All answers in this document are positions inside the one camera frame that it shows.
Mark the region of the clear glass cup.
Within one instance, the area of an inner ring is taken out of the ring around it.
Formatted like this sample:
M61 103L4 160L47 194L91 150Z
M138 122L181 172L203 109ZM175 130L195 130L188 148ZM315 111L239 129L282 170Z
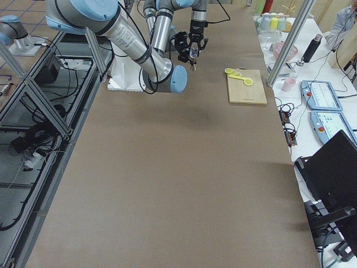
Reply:
M199 57L199 49L197 47L190 47L189 56L192 59L197 59Z

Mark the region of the yellow cup on rack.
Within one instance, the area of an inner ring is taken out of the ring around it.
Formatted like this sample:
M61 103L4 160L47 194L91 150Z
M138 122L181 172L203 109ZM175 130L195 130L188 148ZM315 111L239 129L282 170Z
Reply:
M269 25L271 31L277 30L279 19L277 17L272 17Z

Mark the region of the pink plastic cup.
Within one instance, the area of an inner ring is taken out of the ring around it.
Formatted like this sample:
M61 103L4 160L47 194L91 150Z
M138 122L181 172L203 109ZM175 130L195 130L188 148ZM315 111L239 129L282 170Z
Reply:
M282 91L289 92L295 84L296 84L296 80L294 78L290 78L290 77L286 78L282 86Z

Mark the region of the yellow plastic spoon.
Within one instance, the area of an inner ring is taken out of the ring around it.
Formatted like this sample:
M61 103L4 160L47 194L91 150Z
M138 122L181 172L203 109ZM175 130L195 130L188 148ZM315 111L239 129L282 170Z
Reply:
M244 81L245 79L251 79L251 78L247 78L247 77L244 77L244 76L236 76L236 75L233 75L233 74L229 74L228 77L233 78L233 79L242 80L242 81Z

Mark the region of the bamboo cutting board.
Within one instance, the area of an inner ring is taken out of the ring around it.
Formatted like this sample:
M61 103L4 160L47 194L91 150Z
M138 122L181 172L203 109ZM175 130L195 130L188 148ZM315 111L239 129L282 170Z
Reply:
M232 104L266 105L267 98L262 83L260 71L257 69L232 69L241 76L251 78L253 85L246 86L242 80L233 79L227 75L228 98Z

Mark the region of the black water bottle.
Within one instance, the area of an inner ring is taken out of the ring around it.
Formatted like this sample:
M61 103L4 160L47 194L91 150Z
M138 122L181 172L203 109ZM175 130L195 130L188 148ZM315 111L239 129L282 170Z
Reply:
M321 43L321 39L322 39L322 35L321 34L317 34L309 43L306 51L304 52L304 55L302 57L302 60L304 63L308 63L312 56L314 55L314 53L316 52L317 48L320 46Z

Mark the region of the upper teach pendant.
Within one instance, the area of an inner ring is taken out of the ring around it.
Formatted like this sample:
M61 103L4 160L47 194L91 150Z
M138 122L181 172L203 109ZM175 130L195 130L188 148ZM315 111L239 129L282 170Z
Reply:
M301 93L312 110L343 111L330 82L303 80L301 82Z

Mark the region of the teach pendant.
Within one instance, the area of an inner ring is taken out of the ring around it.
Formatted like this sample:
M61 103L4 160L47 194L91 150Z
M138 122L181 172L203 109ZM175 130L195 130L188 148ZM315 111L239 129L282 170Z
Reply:
M340 130L356 144L356 136L343 112L313 110L310 112L310 120L315 134L323 145Z
M301 93L312 110L343 111L330 82L303 80L301 82Z

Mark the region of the person in grey shirt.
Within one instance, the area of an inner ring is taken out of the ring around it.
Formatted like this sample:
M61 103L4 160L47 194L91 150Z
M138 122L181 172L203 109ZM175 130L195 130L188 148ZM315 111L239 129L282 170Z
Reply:
M334 23L326 37L329 50L335 51L352 27L356 24L356 1L341 9L335 17Z

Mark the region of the lower teach pendant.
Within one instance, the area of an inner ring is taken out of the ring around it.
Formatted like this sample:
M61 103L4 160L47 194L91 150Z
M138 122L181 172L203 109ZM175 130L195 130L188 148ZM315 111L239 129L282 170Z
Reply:
M323 145L340 130L356 144L356 136L343 112L313 110L310 112L310 120L315 134Z

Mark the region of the aluminium frame post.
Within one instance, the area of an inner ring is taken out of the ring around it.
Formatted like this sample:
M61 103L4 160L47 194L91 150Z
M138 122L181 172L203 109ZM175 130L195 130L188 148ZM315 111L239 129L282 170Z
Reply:
M276 60L271 73L269 74L269 77L266 82L267 87L272 88L274 83L276 82L282 67L286 63L287 56L293 48L295 41L297 40L301 29L308 18L308 15L311 13L311 10L315 5L315 2L316 0L304 0L301 9L297 17L295 18L294 23L292 24L291 31L289 32L284 42L283 48L278 56L278 59Z

